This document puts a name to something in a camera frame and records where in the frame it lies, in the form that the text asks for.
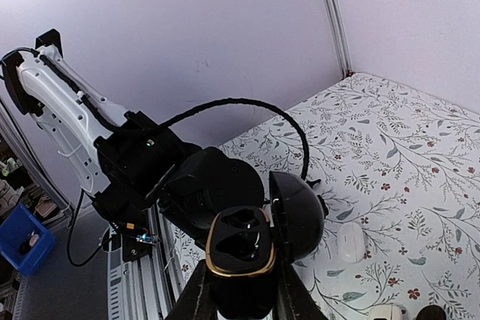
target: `white wall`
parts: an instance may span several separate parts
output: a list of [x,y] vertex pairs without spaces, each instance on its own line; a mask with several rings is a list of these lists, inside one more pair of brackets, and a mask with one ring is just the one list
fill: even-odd
[[480,112],[480,0],[338,0],[353,70]]
[[[0,53],[33,46],[50,28],[61,32],[64,57],[85,79],[158,122],[229,96],[288,108],[341,77],[323,0],[0,0]],[[215,109],[175,131],[217,145],[270,116]],[[79,188],[68,164],[28,117],[18,118],[74,200]]]

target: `blue bin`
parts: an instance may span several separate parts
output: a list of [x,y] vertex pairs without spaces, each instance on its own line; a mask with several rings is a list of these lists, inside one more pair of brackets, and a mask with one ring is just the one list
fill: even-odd
[[[20,245],[34,232],[40,235],[35,246],[25,255],[19,253]],[[30,276],[44,263],[56,245],[55,237],[20,204],[0,226],[0,253],[22,275]]]

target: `gray floor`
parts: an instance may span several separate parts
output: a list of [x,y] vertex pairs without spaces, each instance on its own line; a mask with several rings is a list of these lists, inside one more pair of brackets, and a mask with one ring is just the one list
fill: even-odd
[[[95,213],[75,226],[72,256],[81,262],[96,248],[107,224]],[[66,256],[67,229],[55,233],[57,246],[43,267],[27,280],[22,320],[107,319],[107,255],[74,268]]]

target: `gray leaf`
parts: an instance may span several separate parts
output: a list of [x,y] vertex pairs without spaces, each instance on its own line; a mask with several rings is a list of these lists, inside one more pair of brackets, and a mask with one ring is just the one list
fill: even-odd
[[299,266],[300,268],[307,268],[307,265],[305,265],[303,262],[295,262],[294,264]]
[[459,211],[457,211],[457,213],[455,214],[455,216],[453,218],[454,219],[460,219],[462,217],[462,215],[464,214],[464,212],[465,212],[464,208],[460,209]]
[[419,259],[411,259],[411,258],[408,258],[408,259],[414,265],[425,265],[425,263],[427,262],[427,258],[425,258],[424,256],[422,256]]
[[327,277],[337,277],[338,275],[342,274],[345,269],[342,270],[329,270],[327,271]]
[[363,295],[367,294],[366,292],[346,292],[343,294],[343,301],[348,303],[349,301],[354,301],[361,298]]
[[345,220],[353,212],[353,208],[337,215],[337,220]]
[[398,149],[397,147],[393,148],[392,150],[390,150],[387,154],[387,159],[390,159],[391,157],[393,157],[396,153],[398,153]]

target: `table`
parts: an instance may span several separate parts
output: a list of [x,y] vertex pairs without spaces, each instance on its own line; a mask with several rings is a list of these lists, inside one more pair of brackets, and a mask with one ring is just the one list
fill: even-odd
[[[309,179],[330,214],[323,239],[295,269],[332,320],[364,319],[378,304],[406,319],[427,304],[450,319],[480,318],[480,117],[366,73],[293,107],[310,144]],[[300,173],[302,147],[275,117],[220,147],[249,162],[267,189],[270,170]],[[364,260],[337,254],[341,224],[361,225]],[[172,226],[188,280],[204,254]]]

